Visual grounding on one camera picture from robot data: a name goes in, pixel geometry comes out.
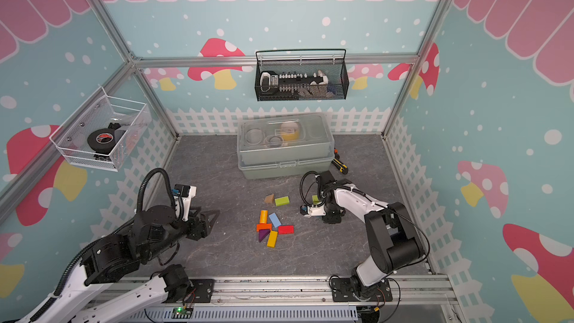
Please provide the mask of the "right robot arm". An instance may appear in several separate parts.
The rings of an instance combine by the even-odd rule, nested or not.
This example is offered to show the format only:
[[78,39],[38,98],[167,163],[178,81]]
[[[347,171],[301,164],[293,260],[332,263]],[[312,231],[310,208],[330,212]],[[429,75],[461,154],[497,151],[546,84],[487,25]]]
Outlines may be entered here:
[[365,225],[368,258],[349,278],[336,278],[339,283],[346,282],[355,299],[371,299],[384,290],[396,271],[428,258],[431,244],[403,203],[377,200],[348,179],[336,180],[329,171],[305,173],[299,191],[302,215],[319,217],[325,224],[340,224],[351,214]]

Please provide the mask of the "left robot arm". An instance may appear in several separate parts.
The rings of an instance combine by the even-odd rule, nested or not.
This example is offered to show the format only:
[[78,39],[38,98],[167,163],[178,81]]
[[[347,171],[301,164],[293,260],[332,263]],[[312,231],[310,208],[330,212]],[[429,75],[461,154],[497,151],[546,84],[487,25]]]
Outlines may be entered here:
[[82,248],[67,265],[55,290],[21,322],[119,322],[156,303],[194,300],[197,288],[180,264],[161,263],[161,271],[138,288],[100,306],[87,304],[141,266],[158,260],[182,239],[205,239],[218,210],[191,206],[190,185],[171,185],[167,171],[152,169],[142,181],[135,215],[115,231]]

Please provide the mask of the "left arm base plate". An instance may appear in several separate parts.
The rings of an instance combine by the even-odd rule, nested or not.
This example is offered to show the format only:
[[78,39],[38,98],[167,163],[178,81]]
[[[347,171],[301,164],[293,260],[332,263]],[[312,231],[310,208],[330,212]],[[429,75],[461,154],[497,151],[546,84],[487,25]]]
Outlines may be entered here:
[[210,303],[214,292],[215,280],[191,279],[190,287],[182,299],[183,305]]

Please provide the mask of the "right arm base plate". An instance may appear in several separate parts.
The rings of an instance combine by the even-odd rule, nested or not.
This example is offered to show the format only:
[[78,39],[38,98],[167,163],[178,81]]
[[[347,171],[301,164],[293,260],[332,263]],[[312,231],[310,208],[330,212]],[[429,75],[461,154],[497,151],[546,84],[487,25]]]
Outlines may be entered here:
[[393,294],[387,281],[364,286],[355,276],[341,278],[338,275],[332,275],[328,279],[328,285],[334,302],[378,302],[382,304],[393,301]]

